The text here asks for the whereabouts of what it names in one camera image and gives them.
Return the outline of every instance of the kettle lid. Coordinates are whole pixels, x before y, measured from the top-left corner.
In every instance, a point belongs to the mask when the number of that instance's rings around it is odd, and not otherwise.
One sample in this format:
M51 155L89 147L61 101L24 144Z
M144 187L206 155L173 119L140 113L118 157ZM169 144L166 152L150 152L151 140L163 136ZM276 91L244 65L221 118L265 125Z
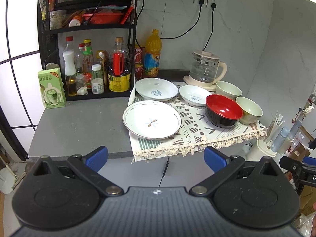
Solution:
M206 51L201 51L201 50L197 50L194 51L195 54L209 58L209 59L213 59L213 60L219 60L219 56L211 53L211 52L206 52Z

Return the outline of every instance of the hand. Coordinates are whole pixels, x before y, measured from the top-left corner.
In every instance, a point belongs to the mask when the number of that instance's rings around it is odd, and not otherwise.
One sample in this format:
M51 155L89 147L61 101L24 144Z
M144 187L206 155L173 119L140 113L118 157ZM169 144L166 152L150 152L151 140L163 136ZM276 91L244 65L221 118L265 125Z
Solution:
M313 209L316 210L316 202L313 204ZM316 215L313 218L313 227L312 227L312 235L311 237L316 237Z

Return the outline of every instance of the glass kettle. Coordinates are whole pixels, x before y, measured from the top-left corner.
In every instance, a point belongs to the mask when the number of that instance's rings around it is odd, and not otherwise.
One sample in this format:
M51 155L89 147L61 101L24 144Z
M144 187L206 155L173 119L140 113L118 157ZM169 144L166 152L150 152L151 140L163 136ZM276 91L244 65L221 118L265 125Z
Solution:
M216 78L218 66L222 67L221 74ZM211 86L220 81L227 72L227 65L219 61L219 57L206 51L194 51L193 63L189 76L201 82L201 87Z

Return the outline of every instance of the blue gripper pad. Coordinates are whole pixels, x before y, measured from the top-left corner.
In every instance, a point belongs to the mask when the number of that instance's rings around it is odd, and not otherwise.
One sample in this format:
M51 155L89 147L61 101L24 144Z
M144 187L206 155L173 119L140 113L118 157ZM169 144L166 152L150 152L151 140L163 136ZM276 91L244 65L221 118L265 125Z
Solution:
M207 146L204 150L204 161L205 163L216 173L230 161L229 157L220 151L216 150L212 146Z
M83 158L83 163L91 168L93 171L98 172L107 162L109 154L107 152L107 148L105 146L100 146L94 151L90 152Z
M311 166L316 166L316 159L312 157L304 157L303 163Z

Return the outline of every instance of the red basket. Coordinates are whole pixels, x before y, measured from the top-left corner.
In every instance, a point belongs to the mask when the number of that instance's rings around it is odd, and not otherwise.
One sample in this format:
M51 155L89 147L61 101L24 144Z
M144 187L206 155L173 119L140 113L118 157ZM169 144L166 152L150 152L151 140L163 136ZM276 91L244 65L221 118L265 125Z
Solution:
M92 14L83 14L85 20L88 20ZM112 13L96 13L90 20L91 24L116 24L119 23L124 13L112 12Z

